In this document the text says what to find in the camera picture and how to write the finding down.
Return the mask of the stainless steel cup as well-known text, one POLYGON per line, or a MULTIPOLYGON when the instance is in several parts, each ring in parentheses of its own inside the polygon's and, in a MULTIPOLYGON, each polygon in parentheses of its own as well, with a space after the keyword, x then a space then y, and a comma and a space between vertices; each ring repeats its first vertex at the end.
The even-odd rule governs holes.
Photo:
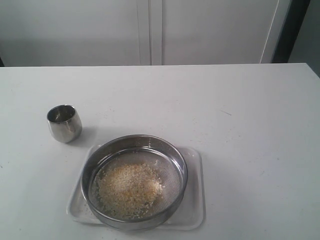
POLYGON ((76 108, 72 105, 58 105, 46 115, 51 136, 60 143, 69 143, 77 139, 83 125, 76 108))

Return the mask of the rice and millet grains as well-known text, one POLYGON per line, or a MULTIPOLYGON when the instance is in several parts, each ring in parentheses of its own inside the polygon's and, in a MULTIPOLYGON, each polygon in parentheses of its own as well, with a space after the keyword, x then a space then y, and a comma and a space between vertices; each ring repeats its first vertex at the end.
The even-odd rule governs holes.
POLYGON ((156 171, 145 163, 103 168, 94 186, 101 211, 124 220, 147 217, 164 190, 156 171))

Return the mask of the white cabinet doors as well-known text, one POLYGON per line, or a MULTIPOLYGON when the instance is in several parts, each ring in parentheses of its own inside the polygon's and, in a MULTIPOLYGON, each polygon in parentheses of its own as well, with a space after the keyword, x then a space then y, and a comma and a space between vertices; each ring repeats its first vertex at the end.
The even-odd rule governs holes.
POLYGON ((0 57, 17 66, 270 63, 289 0, 3 0, 0 57))

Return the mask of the white plastic tray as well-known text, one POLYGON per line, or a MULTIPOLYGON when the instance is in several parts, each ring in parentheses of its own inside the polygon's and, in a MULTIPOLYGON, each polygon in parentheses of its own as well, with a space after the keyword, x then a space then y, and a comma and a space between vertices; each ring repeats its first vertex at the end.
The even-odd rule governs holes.
MULTIPOLYGON (((183 200, 176 212, 158 229, 190 231, 199 227, 205 217, 202 158, 198 151, 190 147, 177 148, 184 157, 188 168, 188 182, 183 200)), ((91 212, 83 197, 81 179, 77 180, 66 207, 67 215, 75 222, 95 227, 104 224, 91 212)))

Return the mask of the dark grey post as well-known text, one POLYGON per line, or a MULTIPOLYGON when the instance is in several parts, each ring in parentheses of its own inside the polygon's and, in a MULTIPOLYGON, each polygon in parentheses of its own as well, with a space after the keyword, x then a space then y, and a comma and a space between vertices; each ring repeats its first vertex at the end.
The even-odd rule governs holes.
POLYGON ((272 57, 272 64, 287 63, 310 5, 310 0, 291 0, 272 57))

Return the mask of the round steel mesh sieve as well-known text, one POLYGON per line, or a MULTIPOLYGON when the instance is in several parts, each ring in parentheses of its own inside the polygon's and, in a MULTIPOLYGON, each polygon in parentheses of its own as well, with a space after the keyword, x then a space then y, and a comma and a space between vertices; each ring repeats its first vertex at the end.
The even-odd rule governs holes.
POLYGON ((82 195, 93 215, 120 231, 166 222, 180 206, 188 183, 181 152, 151 135, 127 135, 101 145, 86 160, 82 195))

